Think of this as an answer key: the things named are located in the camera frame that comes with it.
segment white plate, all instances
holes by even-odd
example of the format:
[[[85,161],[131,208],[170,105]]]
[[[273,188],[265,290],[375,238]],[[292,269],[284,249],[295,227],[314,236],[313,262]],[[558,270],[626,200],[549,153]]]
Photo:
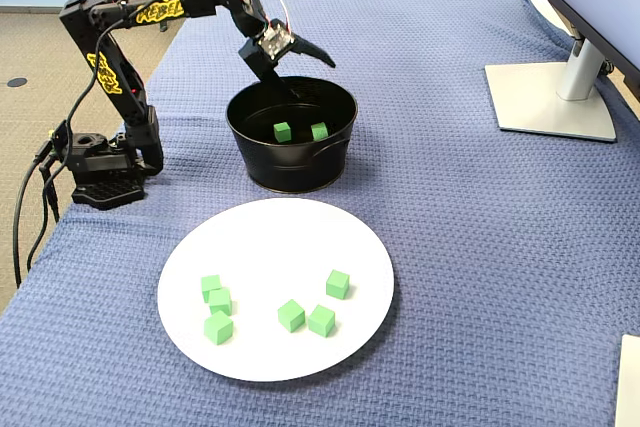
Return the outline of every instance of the white plate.
[[[325,294],[332,269],[351,276],[347,299]],[[215,345],[204,336],[209,309],[200,279],[219,274],[231,291],[233,337]],[[376,234],[328,204],[268,199],[243,204],[204,222],[185,237],[158,284],[160,319],[191,360],[235,379],[271,382],[327,369],[349,357],[378,330],[393,297],[393,268]],[[289,333],[278,308],[294,299],[311,314],[336,314],[327,338],[307,324]]]

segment monitor stand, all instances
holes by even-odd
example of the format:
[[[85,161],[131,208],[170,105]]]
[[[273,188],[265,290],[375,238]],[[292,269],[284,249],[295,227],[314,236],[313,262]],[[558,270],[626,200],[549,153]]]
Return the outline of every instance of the monitor stand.
[[[594,87],[603,61],[585,40],[574,44],[568,62],[485,66],[500,129],[615,141]]]

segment green cube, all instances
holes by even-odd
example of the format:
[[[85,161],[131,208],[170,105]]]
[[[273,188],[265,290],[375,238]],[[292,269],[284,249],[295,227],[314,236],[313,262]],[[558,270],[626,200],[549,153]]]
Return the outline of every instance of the green cube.
[[[204,321],[204,335],[216,345],[220,345],[233,334],[233,320],[221,310]]]
[[[203,277],[200,280],[200,286],[202,287],[202,298],[205,302],[209,302],[209,293],[212,290],[218,290],[222,287],[222,285],[220,285],[220,276],[210,275],[208,277]]]
[[[327,295],[335,297],[336,299],[344,300],[349,290],[349,276],[332,270],[329,278],[327,279]]]
[[[324,125],[324,122],[313,124],[311,126],[311,133],[313,134],[313,140],[315,141],[329,137],[329,131],[327,130],[327,126]]]
[[[273,135],[280,143],[289,142],[291,140],[291,127],[286,122],[281,122],[273,126]]]
[[[231,293],[229,289],[212,290],[209,293],[209,310],[212,314],[216,312],[224,312],[231,315]]]
[[[304,309],[295,300],[290,300],[278,309],[278,320],[289,332],[304,324]]]
[[[333,310],[317,306],[309,316],[309,330],[326,337],[336,325],[336,314]]]

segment floor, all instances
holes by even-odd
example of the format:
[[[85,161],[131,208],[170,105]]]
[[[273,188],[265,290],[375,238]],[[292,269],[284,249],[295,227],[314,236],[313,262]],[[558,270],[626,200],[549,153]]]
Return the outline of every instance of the floor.
[[[115,37],[143,79],[148,79],[162,58],[181,21],[160,33],[157,26],[118,31]],[[0,179],[0,311],[15,292],[11,225],[15,196],[33,153],[66,116],[89,80],[90,72],[76,46],[62,28],[57,15],[0,14],[0,151],[4,176]],[[8,88],[3,83],[26,77],[28,83]],[[621,85],[621,77],[614,75]],[[621,88],[630,105],[640,106]],[[121,120],[101,91],[92,92],[74,119],[74,129],[110,134]],[[72,179],[65,172],[57,182],[62,207],[66,208]],[[35,178],[27,192],[20,224],[22,265],[40,229],[41,183]]]

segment table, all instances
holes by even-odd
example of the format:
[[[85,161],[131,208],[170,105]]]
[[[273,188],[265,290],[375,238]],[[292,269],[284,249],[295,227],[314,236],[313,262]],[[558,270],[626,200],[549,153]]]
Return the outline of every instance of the table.
[[[304,197],[385,243],[381,329],[328,371],[267,385],[201,369],[163,331],[172,249],[275,196],[225,123],[254,79],[221,12],[187,21],[148,83],[166,164],[147,198],[72,206],[0,318],[0,424],[613,425],[621,336],[640,332],[640,127],[611,83],[597,87],[615,144],[501,132],[484,65],[571,46],[529,0],[286,1],[338,67],[289,55],[279,72],[359,102],[345,173]]]

